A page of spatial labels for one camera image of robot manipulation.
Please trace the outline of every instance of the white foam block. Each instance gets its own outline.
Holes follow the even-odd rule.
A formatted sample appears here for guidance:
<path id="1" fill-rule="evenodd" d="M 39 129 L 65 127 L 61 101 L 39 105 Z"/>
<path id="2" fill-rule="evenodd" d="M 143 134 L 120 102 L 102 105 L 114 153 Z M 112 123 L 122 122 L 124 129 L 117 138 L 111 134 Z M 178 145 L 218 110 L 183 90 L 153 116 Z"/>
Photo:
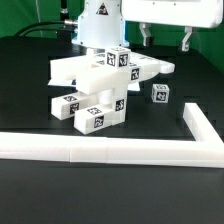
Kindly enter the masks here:
<path id="1" fill-rule="evenodd" d="M 67 136 L 0 133 L 0 142 L 0 158 L 70 161 L 65 144 L 71 144 L 71 139 Z"/>
<path id="2" fill-rule="evenodd" d="M 56 80 L 74 80 L 76 75 L 89 68 L 98 67 L 96 63 L 104 61 L 105 54 L 85 55 L 51 60 L 51 78 Z"/>
<path id="3" fill-rule="evenodd" d="M 108 66 L 88 69 L 77 75 L 76 89 L 85 94 L 126 86 L 129 83 L 129 69 L 113 69 Z"/>
<path id="4" fill-rule="evenodd" d="M 113 99 L 113 89 L 104 90 L 97 93 L 99 104 L 112 104 Z"/>
<path id="5" fill-rule="evenodd" d="M 185 104 L 183 118 L 196 141 L 223 144 L 221 138 L 196 103 Z"/>
<path id="6" fill-rule="evenodd" d="M 80 92 L 53 98 L 51 114 L 60 120 L 75 116 L 77 110 L 98 104 L 97 95 L 86 95 Z"/>
<path id="7" fill-rule="evenodd" d="M 110 141 L 108 163 L 224 167 L 223 144 L 140 139 Z"/>
<path id="8" fill-rule="evenodd" d="M 112 124 L 113 110 L 111 105 L 98 104 L 76 112 L 74 127 L 83 134 L 108 127 Z"/>
<path id="9" fill-rule="evenodd" d="M 175 65 L 170 62 L 161 61 L 142 54 L 131 52 L 131 63 L 136 64 L 142 68 L 142 76 L 140 81 L 151 79 L 160 73 L 174 72 Z"/>
<path id="10" fill-rule="evenodd" d="M 103 137 L 75 139 L 76 150 L 70 150 L 70 162 L 105 163 L 107 141 Z"/>

